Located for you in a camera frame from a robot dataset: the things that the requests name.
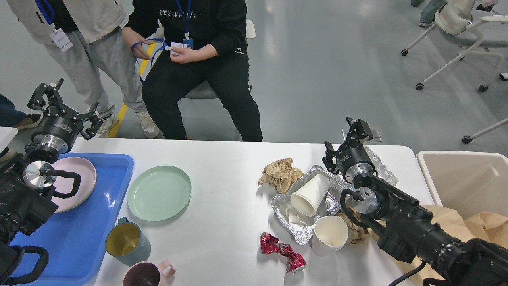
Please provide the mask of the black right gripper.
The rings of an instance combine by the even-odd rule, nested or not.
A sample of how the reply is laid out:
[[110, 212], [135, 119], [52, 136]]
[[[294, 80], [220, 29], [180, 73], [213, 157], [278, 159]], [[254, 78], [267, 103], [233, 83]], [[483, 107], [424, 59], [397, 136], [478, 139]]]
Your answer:
[[328, 172], [342, 174], [344, 181], [354, 183], [362, 177], [372, 177], [375, 166], [362, 147], [366, 141], [374, 138], [369, 124], [362, 119], [353, 120], [347, 116], [349, 131], [345, 138], [348, 149], [334, 150], [332, 143], [325, 141], [325, 156], [322, 161]]

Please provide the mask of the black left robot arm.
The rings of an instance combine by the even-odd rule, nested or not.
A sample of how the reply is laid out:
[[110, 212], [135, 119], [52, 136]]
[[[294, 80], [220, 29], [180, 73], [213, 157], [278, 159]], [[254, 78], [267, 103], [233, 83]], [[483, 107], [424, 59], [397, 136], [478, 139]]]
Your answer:
[[31, 235], [54, 214], [53, 197], [68, 199], [79, 189], [75, 172], [55, 170], [61, 154], [69, 152], [79, 134], [96, 136], [103, 123], [98, 104], [80, 114], [65, 105], [59, 95], [64, 79], [56, 86], [40, 84], [28, 108], [43, 112], [25, 154], [16, 154], [1, 167], [0, 179], [0, 271], [2, 285], [28, 284], [40, 277], [49, 261], [48, 251], [38, 246], [11, 246], [18, 232]]

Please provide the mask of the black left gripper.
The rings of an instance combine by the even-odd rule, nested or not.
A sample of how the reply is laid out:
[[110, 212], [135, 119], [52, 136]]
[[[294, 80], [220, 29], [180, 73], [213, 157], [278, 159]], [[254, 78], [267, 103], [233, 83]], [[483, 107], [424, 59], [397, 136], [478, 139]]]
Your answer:
[[[94, 138], [103, 124], [96, 112], [99, 103], [90, 107], [89, 112], [80, 114], [65, 106], [59, 94], [59, 88], [65, 80], [60, 78], [55, 86], [40, 84], [33, 92], [27, 107], [43, 112], [43, 118], [31, 136], [35, 145], [46, 145], [59, 153], [70, 152], [78, 133], [89, 141]], [[83, 123], [90, 122], [90, 127], [83, 131]]]

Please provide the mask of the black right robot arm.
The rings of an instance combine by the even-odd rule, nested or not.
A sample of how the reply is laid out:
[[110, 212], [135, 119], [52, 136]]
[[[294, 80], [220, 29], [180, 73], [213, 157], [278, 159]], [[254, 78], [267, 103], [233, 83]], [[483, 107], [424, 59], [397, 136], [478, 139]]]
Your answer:
[[377, 176], [364, 149], [373, 138], [367, 122], [346, 118], [349, 132], [337, 150], [325, 142], [323, 164], [332, 174], [341, 174], [353, 189], [341, 191], [342, 210], [357, 226], [372, 229], [377, 245], [388, 255], [410, 263], [415, 257], [421, 265], [392, 282], [395, 286], [430, 265], [441, 279], [426, 278], [425, 286], [506, 286], [508, 254], [506, 248], [483, 239], [468, 242], [447, 234], [433, 214], [419, 201]]

